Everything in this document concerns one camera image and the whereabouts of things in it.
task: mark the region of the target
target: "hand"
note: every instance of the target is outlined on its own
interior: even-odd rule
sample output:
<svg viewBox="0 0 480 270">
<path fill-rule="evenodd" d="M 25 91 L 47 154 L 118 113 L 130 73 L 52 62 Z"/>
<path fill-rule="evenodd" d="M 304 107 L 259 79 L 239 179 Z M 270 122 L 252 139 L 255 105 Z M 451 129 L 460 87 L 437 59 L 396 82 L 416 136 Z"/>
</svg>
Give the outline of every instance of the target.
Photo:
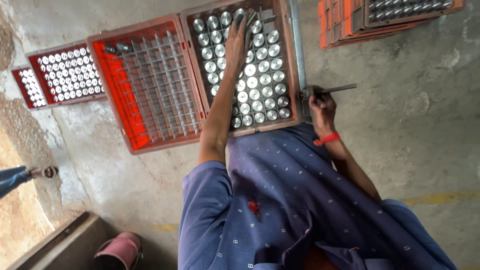
<svg viewBox="0 0 480 270">
<path fill-rule="evenodd" d="M 243 16 L 238 31 L 237 20 L 234 20 L 232 25 L 228 28 L 228 38 L 225 43 L 225 59 L 227 60 L 225 73 L 234 76 L 234 78 L 238 77 L 240 70 L 245 63 L 248 47 L 250 45 L 250 38 L 252 37 L 251 29 L 248 29 L 248 31 L 245 32 L 247 21 L 248 12 Z"/>
<path fill-rule="evenodd" d="M 336 131 L 334 125 L 336 103 L 332 96 L 326 94 L 318 99 L 315 95 L 312 95 L 308 102 L 310 109 L 315 112 L 313 127 L 319 138 L 323 139 L 334 133 Z"/>
</svg>

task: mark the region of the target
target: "bucket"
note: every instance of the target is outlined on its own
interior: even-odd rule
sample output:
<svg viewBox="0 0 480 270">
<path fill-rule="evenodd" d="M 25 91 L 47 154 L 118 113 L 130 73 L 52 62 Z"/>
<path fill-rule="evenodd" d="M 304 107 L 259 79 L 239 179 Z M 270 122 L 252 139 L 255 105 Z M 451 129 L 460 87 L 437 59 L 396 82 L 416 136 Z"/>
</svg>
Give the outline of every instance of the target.
<svg viewBox="0 0 480 270">
<path fill-rule="evenodd" d="M 140 238 L 130 232 L 103 243 L 94 256 L 95 270 L 133 270 L 140 259 Z"/>
</svg>

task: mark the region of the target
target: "concrete floor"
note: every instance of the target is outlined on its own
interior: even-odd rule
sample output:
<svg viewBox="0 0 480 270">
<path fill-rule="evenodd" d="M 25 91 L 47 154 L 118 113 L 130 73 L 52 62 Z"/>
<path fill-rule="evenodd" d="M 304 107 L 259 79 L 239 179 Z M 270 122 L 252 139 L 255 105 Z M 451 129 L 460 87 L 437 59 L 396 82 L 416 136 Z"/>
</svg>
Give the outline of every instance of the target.
<svg viewBox="0 0 480 270">
<path fill-rule="evenodd" d="M 21 64 L 24 52 L 206 2 L 3 0 L 0 6 L 14 34 L 12 64 Z M 308 83 L 359 84 L 334 94 L 345 143 L 383 198 L 410 198 L 458 268 L 478 269 L 480 0 L 400 35 L 329 50 L 319 49 L 317 3 L 299 1 Z M 181 179 L 196 165 L 198 145 L 131 156 L 108 102 L 30 114 L 18 98 L 12 77 L 0 73 L 0 124 L 20 157 L 60 167 L 56 181 L 36 182 L 50 220 L 95 211 L 144 238 L 145 265 L 160 261 L 175 269 Z M 16 135 L 24 130 L 25 137 Z"/>
</svg>

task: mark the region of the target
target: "patterned shirt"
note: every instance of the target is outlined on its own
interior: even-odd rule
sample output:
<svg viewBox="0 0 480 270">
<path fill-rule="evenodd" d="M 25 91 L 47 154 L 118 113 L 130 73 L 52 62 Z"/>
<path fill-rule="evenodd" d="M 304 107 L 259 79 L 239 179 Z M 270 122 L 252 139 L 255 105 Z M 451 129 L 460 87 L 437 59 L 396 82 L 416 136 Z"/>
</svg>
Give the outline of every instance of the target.
<svg viewBox="0 0 480 270">
<path fill-rule="evenodd" d="M 230 138 L 229 173 L 217 161 L 193 169 L 179 269 L 302 269 L 312 245 L 339 269 L 455 268 L 335 171 L 314 139 L 307 124 Z"/>
</svg>

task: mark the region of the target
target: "person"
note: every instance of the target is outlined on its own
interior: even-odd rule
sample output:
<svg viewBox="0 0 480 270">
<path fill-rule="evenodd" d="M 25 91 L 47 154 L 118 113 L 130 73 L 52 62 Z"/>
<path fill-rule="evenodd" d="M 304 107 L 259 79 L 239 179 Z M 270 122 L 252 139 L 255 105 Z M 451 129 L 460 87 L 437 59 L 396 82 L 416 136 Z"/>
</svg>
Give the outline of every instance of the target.
<svg viewBox="0 0 480 270">
<path fill-rule="evenodd" d="M 16 189 L 20 184 L 30 181 L 32 178 L 47 177 L 52 178 L 58 173 L 59 169 L 55 166 L 47 168 L 30 168 L 25 166 L 6 169 L 0 171 L 0 199 Z"/>
<path fill-rule="evenodd" d="M 310 98 L 313 125 L 228 138 L 251 37 L 237 23 L 182 183 L 179 269 L 455 269 L 406 205 L 380 199 L 336 132 L 331 96 Z"/>
</svg>

